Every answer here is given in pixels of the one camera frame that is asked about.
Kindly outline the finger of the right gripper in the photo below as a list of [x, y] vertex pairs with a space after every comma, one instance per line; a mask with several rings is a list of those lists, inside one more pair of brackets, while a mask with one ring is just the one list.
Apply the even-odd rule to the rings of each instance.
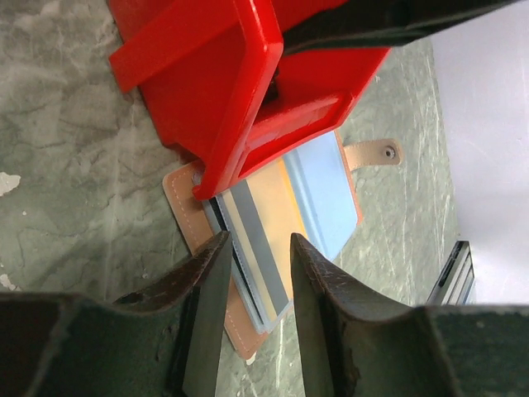
[[286, 30], [284, 55], [403, 46], [512, 4], [508, 0], [346, 1]]

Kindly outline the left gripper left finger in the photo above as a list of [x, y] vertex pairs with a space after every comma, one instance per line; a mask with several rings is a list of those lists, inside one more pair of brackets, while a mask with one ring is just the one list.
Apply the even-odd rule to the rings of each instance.
[[109, 304], [81, 294], [1, 296], [4, 396], [212, 396], [231, 235]]

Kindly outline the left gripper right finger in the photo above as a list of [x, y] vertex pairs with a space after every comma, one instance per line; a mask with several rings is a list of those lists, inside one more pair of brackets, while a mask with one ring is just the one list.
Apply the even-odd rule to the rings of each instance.
[[290, 263], [306, 395], [527, 395], [526, 306], [409, 307], [298, 233]]

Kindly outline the red bin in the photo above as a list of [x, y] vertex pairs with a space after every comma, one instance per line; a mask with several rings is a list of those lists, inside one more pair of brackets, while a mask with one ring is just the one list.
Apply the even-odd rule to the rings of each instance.
[[284, 32], [330, 1], [111, 1], [122, 92], [138, 89], [161, 142], [202, 164], [206, 200], [340, 126], [389, 50], [284, 54]]

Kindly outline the tan leather card holder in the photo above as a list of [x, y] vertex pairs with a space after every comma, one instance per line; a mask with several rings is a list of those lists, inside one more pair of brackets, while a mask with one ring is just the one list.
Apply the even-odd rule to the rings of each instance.
[[[337, 132], [325, 133], [278, 158], [287, 167], [306, 230], [303, 236], [325, 258], [336, 259], [363, 218], [352, 172], [368, 166], [399, 165], [403, 158], [403, 148], [394, 139], [344, 145]], [[212, 203], [215, 197], [200, 201], [193, 196], [200, 178], [198, 163], [191, 162], [167, 174], [162, 182], [165, 196], [191, 252], [198, 251], [218, 232], [228, 231], [224, 222], [219, 220], [217, 205]], [[238, 288], [241, 278], [236, 275], [233, 235], [232, 245], [225, 329], [240, 357], [249, 360], [284, 316], [270, 331], [258, 331], [252, 321], [253, 304], [241, 296]]]

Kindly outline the gold striped card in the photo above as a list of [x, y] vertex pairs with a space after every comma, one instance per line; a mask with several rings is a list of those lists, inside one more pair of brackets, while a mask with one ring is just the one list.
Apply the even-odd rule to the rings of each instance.
[[215, 197], [219, 220], [234, 237], [238, 288], [253, 304], [259, 332], [292, 306], [290, 236], [306, 233], [283, 160], [276, 160]]

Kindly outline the aluminium rail frame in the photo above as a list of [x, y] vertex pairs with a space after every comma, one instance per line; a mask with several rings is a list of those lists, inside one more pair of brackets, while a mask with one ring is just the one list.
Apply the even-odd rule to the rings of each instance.
[[433, 305], [474, 303], [474, 262], [468, 241], [457, 241], [427, 300]]

